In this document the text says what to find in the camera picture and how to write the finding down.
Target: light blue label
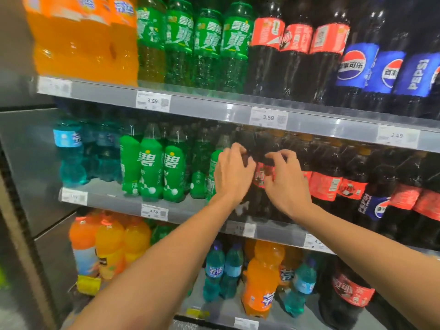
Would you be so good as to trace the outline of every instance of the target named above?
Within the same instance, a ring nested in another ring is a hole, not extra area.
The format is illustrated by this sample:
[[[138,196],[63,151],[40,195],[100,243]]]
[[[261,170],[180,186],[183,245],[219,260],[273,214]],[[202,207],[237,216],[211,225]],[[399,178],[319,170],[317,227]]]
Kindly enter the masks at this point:
[[[373,197],[369,194],[364,194],[359,204],[358,211],[362,214],[368,215],[371,220],[379,221],[385,213],[389,205],[391,197]]]
[[[214,267],[206,265],[205,272],[208,277],[218,278],[221,277],[221,275],[223,274],[223,266]]]
[[[364,91],[390,94],[404,57],[403,51],[379,52],[366,79]]]
[[[96,144],[102,147],[113,147],[114,145],[114,135],[107,132],[99,132]]]
[[[98,257],[94,247],[85,250],[74,249],[74,256],[79,275],[95,276],[98,273]]]
[[[57,147],[80,147],[81,135],[75,131],[54,130],[55,145]]]
[[[224,267],[224,271],[226,274],[230,277],[239,277],[242,273],[242,267],[241,266],[230,266],[229,264],[226,264]]]
[[[413,55],[405,61],[393,94],[427,97],[440,71],[440,53]]]
[[[350,45],[342,57],[337,86],[364,88],[379,46],[371,43]]]
[[[297,289],[297,291],[303,294],[311,294],[313,292],[313,288],[315,287],[315,283],[306,283],[296,274],[293,282],[294,287]]]

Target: orange soda bottle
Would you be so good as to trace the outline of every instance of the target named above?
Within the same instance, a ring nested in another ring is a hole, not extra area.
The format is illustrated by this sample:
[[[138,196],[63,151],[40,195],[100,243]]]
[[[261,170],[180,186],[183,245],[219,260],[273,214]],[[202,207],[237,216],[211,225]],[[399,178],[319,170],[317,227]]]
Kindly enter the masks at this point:
[[[133,217],[132,223],[124,233],[124,254],[127,267],[150,247],[150,239],[151,230],[148,225],[140,217]]]
[[[289,288],[289,284],[294,277],[295,270],[300,267],[303,262],[302,249],[294,246],[284,246],[286,255],[279,266],[279,286],[280,289]]]
[[[80,0],[80,5],[83,17],[78,30],[89,61],[80,71],[87,80],[113,82],[111,12],[108,0]]]
[[[22,0],[34,39],[33,61],[40,75],[56,75],[55,30],[51,25],[52,0]]]
[[[56,32],[56,51],[60,54],[58,74],[81,78],[87,69],[87,56],[81,43],[80,21],[82,8],[79,0],[53,0],[51,25]]]
[[[95,277],[98,274],[96,256],[96,232],[99,224],[93,216],[78,216],[70,226],[69,240],[72,243],[79,275]]]
[[[96,254],[103,279],[111,280],[124,270],[124,227],[108,213],[96,233]]]
[[[111,38],[114,50],[116,81],[137,86],[137,0],[109,0],[112,14]]]
[[[256,241],[255,257],[249,262],[242,303],[250,316],[267,318],[279,284],[279,270],[285,255],[281,244]]]

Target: green bottle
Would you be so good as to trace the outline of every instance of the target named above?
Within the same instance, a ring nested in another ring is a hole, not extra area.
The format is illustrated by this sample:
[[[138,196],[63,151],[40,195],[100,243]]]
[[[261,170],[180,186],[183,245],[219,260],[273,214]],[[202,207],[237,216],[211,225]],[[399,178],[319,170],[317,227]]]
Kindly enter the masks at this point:
[[[162,0],[138,0],[138,79],[163,83],[165,78],[165,13]]]
[[[160,240],[162,240],[162,238],[164,238],[169,233],[171,233],[173,229],[174,228],[171,226],[162,226],[158,224],[157,227],[153,230],[153,233],[151,234],[150,245],[153,245],[159,242]]]
[[[220,48],[218,90],[242,93],[255,15],[248,0],[234,0],[226,11]]]
[[[139,192],[144,201],[162,199],[164,179],[164,150],[156,123],[148,123],[140,143],[139,161],[142,166]]]
[[[165,148],[164,199],[181,202],[185,199],[187,134],[181,126],[174,126]]]
[[[210,142],[209,129],[202,128],[198,134],[193,149],[193,174],[190,185],[190,195],[194,199],[205,199],[206,178],[209,172],[209,159],[213,147]]]
[[[140,178],[139,151],[142,140],[142,126],[136,119],[125,121],[120,141],[122,190],[126,194],[138,194]]]
[[[197,88],[215,89],[223,16],[219,0],[205,0],[195,25],[193,83]]]
[[[206,200],[210,201],[211,198],[216,194],[216,185],[214,183],[214,170],[217,166],[217,161],[219,160],[219,155],[223,152],[223,149],[231,147],[231,136],[229,134],[220,135],[220,139],[217,143],[216,150],[211,155],[211,161],[209,163],[209,173],[206,179]]]
[[[190,68],[194,47],[194,18],[191,2],[169,0],[166,24],[165,83],[190,86]]]

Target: price tag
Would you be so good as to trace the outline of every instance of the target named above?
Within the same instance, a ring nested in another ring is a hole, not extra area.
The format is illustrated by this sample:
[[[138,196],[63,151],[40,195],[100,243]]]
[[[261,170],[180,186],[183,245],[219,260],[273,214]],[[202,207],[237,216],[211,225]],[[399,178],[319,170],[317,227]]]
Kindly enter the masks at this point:
[[[209,311],[202,311],[196,308],[188,308],[186,315],[194,319],[206,319],[209,317]]]
[[[234,328],[241,330],[258,330],[259,322],[251,319],[235,318]]]
[[[78,292],[82,294],[95,296],[101,287],[101,278],[86,277],[79,275],[77,279]]]
[[[151,111],[160,111],[169,113],[171,95],[157,94],[154,92],[137,91],[136,108]]]
[[[72,95],[72,81],[54,79],[52,77],[39,77],[36,92],[38,94],[70,97]]]
[[[324,243],[322,243],[320,240],[318,240],[312,234],[305,234],[305,240],[304,240],[303,247],[305,249],[322,251],[324,253],[332,253],[332,254],[334,254],[333,251],[331,251],[329,248],[327,248]]]
[[[417,149],[420,130],[388,125],[379,125],[376,143]]]
[[[287,111],[256,108],[253,106],[250,112],[249,124],[285,130],[288,118],[289,113]]]
[[[143,218],[156,219],[161,221],[168,221],[168,209],[162,207],[142,204],[140,216]]]
[[[61,189],[61,201],[72,204],[87,206],[88,193],[79,190],[72,190],[68,188]]]
[[[255,236],[256,224],[248,222],[228,221],[226,233],[253,238]]]

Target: yellow tag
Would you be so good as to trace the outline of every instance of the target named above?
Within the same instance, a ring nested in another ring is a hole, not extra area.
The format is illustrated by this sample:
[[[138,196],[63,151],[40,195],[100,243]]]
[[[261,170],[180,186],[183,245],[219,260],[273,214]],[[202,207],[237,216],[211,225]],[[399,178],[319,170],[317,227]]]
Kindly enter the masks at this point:
[[[82,294],[95,296],[101,287],[101,278],[92,278],[85,275],[79,275],[77,279],[78,292]]]
[[[202,311],[195,308],[188,308],[186,314],[188,317],[192,317],[194,319],[206,319],[209,317],[209,311]]]

